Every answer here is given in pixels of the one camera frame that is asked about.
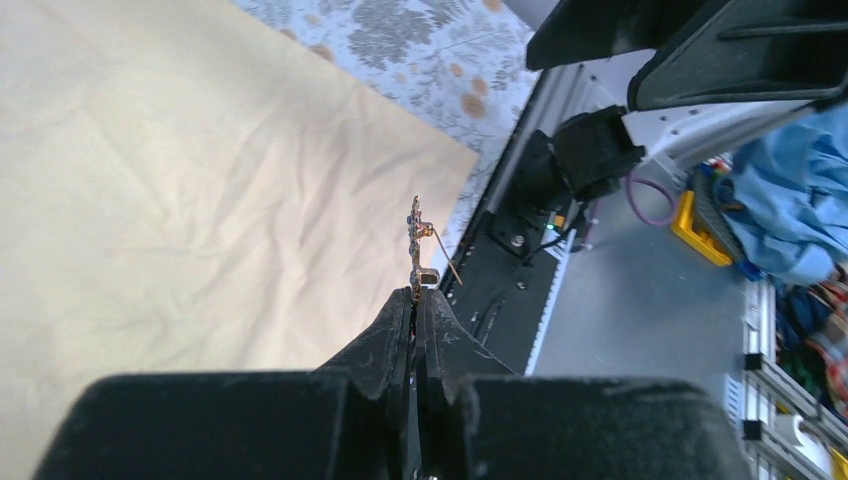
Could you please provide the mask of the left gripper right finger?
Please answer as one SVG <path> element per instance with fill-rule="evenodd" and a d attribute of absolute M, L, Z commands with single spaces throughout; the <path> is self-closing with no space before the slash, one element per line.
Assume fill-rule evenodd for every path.
<path fill-rule="evenodd" d="M 421 469 L 439 479 L 748 479 L 723 409 L 651 377 L 525 377 L 438 290 L 415 312 Z"/>

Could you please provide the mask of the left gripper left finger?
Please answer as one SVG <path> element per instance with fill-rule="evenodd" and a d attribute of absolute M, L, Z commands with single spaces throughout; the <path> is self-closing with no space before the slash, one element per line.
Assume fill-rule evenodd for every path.
<path fill-rule="evenodd" d="M 413 304 L 313 371 L 121 374 L 75 400 L 38 479 L 410 479 Z"/>

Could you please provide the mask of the gold brooch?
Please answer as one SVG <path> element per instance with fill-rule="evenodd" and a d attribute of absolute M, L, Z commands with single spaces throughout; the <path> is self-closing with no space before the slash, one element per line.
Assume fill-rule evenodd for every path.
<path fill-rule="evenodd" d="M 449 258 L 447 250 L 431 222 L 422 219 L 420 209 L 420 196 L 414 195 L 411 203 L 410 213 L 406 218 L 407 233 L 409 238 L 408 253 L 411 259 L 411 271 L 409 276 L 409 284 L 411 289 L 411 298 L 414 304 L 420 301 L 422 291 L 426 287 L 432 287 L 439 284 L 441 273 L 439 270 L 432 267 L 424 267 L 421 263 L 422 247 L 421 241 L 424 238 L 433 237 L 436 239 L 442 254 L 448 261 L 448 267 L 454 275 L 460 286 L 464 285 L 459 272 L 453 261 Z"/>

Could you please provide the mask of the yellow shirt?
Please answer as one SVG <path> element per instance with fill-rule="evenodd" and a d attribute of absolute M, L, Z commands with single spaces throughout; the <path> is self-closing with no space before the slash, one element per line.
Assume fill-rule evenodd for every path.
<path fill-rule="evenodd" d="M 1 475 L 123 372 L 310 369 L 476 154 L 227 1 L 1 5 Z"/>

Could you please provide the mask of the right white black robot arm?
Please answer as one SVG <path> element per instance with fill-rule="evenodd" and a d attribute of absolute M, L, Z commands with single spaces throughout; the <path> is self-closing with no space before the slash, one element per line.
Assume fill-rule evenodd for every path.
<path fill-rule="evenodd" d="M 548 171 L 578 201 L 614 192 L 644 154 L 625 130 L 628 113 L 755 106 L 691 134 L 678 157 L 689 167 L 847 100 L 843 1 L 562 1 L 529 41 L 526 65 L 549 70 L 645 49 L 652 56 L 624 105 L 580 114 L 551 137 Z"/>

